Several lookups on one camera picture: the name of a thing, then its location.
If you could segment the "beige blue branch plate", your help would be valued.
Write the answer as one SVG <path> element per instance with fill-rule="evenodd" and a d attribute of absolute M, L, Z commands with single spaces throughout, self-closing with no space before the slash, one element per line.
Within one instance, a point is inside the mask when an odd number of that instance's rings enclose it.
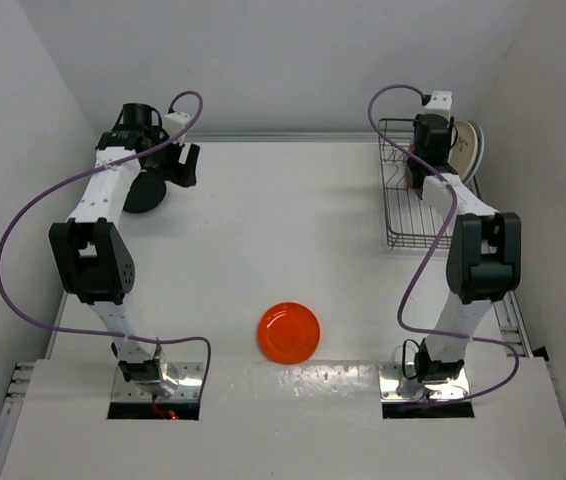
<path fill-rule="evenodd" d="M 477 153 L 477 136 L 474 128 L 465 120 L 456 120 L 453 129 L 453 146 L 449 165 L 463 182 L 466 182 Z"/>

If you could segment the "small black plate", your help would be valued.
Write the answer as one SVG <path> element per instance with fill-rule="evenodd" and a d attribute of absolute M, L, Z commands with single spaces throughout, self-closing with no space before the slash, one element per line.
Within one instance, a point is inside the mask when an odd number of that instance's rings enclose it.
<path fill-rule="evenodd" d="M 130 214 L 144 214 L 158 207 L 167 188 L 162 178 L 152 172 L 141 172 L 130 186 L 123 210 Z"/>

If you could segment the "white watermelon pattern plate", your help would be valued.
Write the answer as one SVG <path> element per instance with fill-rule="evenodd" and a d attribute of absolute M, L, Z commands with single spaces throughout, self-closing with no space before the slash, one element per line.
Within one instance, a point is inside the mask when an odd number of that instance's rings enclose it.
<path fill-rule="evenodd" d="M 474 128 L 476 136 L 477 136 L 477 153 L 474 164 L 470 171 L 466 182 L 469 183 L 473 180 L 482 164 L 485 152 L 485 136 L 482 127 L 475 121 L 470 121 L 469 124 Z"/>

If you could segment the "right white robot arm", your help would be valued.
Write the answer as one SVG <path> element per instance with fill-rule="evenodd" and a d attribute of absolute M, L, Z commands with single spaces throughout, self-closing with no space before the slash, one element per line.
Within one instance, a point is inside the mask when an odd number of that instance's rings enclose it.
<path fill-rule="evenodd" d="M 480 200 L 449 164 L 454 120 L 419 114 L 407 155 L 409 180 L 419 198 L 452 229 L 446 263 L 448 298 L 432 332 L 414 358 L 413 379 L 443 383 L 456 379 L 468 344 L 494 303 L 521 279 L 520 217 L 501 213 Z"/>

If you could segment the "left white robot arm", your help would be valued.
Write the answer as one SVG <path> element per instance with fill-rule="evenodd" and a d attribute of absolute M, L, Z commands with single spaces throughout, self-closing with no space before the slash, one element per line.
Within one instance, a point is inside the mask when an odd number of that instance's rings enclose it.
<path fill-rule="evenodd" d="M 152 397 L 168 398 L 178 388 L 175 369 L 159 346 L 138 341 L 127 299 L 135 264 L 118 231 L 123 213 L 147 213 L 165 198 L 169 183 L 196 183 L 200 148 L 185 145 L 182 129 L 190 114 L 128 103 L 96 147 L 97 173 L 90 177 L 66 221 L 50 227 L 49 240 L 65 291 L 75 295 L 112 335 L 123 379 Z"/>

